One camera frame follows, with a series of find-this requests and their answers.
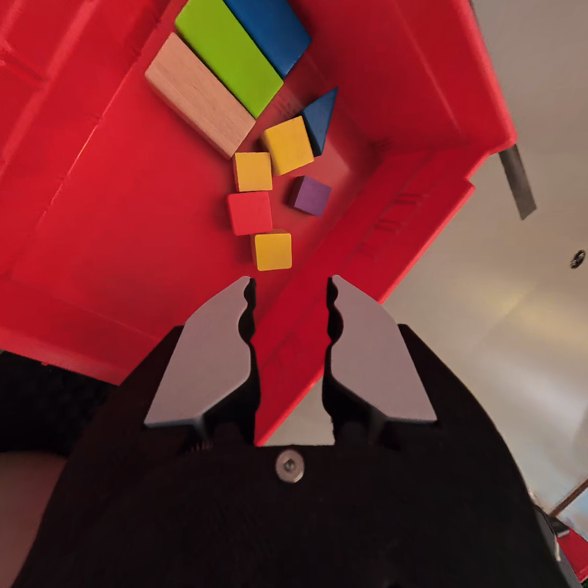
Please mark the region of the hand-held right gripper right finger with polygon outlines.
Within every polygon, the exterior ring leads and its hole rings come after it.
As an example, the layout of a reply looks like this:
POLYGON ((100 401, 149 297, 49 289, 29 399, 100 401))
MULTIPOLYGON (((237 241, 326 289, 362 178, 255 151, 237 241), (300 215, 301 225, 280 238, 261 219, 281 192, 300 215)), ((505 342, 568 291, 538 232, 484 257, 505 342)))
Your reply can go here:
POLYGON ((431 424, 437 414, 401 330, 383 307, 340 275, 328 279, 322 403, 335 439, 378 439, 390 423, 431 424))

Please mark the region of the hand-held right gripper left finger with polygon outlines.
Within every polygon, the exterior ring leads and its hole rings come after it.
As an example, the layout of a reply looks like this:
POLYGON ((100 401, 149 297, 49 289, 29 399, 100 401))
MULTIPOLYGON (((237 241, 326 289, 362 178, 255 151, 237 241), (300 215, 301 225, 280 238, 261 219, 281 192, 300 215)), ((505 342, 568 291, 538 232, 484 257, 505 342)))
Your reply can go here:
POLYGON ((254 440, 259 407, 255 332, 256 283, 243 276, 185 322, 144 419, 148 428, 190 425, 202 439, 233 423, 254 440))

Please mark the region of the orange wooden cube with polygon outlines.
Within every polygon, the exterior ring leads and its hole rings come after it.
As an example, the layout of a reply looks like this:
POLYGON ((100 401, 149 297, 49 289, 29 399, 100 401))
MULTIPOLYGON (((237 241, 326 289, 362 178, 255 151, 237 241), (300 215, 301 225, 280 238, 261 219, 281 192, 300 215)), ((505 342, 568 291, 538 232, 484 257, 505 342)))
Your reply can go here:
POLYGON ((301 115, 264 130, 261 144, 270 154, 274 176, 290 173, 315 159, 301 115))
POLYGON ((252 258, 258 271, 292 267, 292 236, 284 229, 251 235, 252 258))
POLYGON ((259 192, 273 189, 270 153, 236 152, 233 155, 232 164, 238 192, 259 192))

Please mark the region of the red wooden cube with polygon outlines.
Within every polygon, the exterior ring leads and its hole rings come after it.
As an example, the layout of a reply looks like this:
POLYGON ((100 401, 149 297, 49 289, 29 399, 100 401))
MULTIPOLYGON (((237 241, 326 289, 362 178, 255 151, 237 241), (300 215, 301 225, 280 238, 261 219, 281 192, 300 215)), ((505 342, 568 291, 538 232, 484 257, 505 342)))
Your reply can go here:
POLYGON ((232 231, 236 236, 256 235, 273 230, 267 190, 229 194, 226 203, 232 231))

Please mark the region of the red plastic bin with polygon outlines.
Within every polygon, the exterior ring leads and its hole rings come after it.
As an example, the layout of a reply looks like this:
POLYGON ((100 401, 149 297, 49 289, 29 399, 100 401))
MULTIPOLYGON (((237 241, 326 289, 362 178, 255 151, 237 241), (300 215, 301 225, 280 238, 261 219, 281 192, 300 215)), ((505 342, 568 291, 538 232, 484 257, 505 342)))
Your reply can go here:
POLYGON ((516 142, 469 1, 292 1, 312 43, 242 148, 339 87, 323 155, 275 179, 291 269, 231 231, 231 162, 144 72, 185 1, 1 1, 1 349, 120 384, 256 279, 264 444, 322 375, 327 279, 384 302, 516 142), (332 193, 291 208, 298 176, 332 193))

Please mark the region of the purple wooden cube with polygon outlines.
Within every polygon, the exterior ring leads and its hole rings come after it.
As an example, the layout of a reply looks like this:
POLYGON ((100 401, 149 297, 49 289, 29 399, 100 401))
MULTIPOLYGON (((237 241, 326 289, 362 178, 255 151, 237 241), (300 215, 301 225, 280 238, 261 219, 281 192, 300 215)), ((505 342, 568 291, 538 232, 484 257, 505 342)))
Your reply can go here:
POLYGON ((321 217, 332 190, 332 187, 310 176, 298 176, 293 181, 287 203, 293 209, 321 217))

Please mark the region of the small blue triangle block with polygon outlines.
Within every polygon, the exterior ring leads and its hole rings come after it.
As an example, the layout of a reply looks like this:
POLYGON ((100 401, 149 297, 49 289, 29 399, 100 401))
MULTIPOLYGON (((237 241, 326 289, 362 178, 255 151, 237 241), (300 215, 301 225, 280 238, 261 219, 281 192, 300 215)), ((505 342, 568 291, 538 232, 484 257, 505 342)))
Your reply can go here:
POLYGON ((337 86, 304 107, 299 113, 303 118, 314 157, 322 155, 325 148, 338 91, 337 86))

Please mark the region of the beige long wooden block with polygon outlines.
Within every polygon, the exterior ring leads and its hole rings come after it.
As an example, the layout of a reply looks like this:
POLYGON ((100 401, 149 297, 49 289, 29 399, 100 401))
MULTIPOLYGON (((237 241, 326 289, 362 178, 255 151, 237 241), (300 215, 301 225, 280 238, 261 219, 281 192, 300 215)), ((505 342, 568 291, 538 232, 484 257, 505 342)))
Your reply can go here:
POLYGON ((155 92, 226 159, 255 119, 176 34, 170 33, 145 78, 155 92))

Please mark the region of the green wooden block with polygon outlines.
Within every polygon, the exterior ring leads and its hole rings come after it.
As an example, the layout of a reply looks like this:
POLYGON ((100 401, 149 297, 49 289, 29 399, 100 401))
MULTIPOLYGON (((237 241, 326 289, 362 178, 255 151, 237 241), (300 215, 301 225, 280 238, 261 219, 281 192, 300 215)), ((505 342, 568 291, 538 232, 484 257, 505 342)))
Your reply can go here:
POLYGON ((188 1, 175 28, 244 108, 258 119, 283 80, 224 1, 188 1))

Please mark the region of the blue rectangular wooden block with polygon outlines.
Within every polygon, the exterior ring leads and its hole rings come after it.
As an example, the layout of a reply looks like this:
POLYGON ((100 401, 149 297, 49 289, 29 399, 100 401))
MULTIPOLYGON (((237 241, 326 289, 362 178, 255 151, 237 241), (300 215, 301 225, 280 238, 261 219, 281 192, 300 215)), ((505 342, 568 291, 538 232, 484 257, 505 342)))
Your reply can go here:
POLYGON ((265 58, 284 79, 309 48, 311 36, 288 1, 225 1, 265 58))

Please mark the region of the red storage crate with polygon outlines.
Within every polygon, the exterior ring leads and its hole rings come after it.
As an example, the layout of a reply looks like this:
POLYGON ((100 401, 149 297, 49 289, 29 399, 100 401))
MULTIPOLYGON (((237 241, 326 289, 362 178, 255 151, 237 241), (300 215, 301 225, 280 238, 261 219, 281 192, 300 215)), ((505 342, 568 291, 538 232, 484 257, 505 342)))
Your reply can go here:
POLYGON ((587 582, 587 540, 573 529, 560 530, 557 541, 581 584, 587 582))

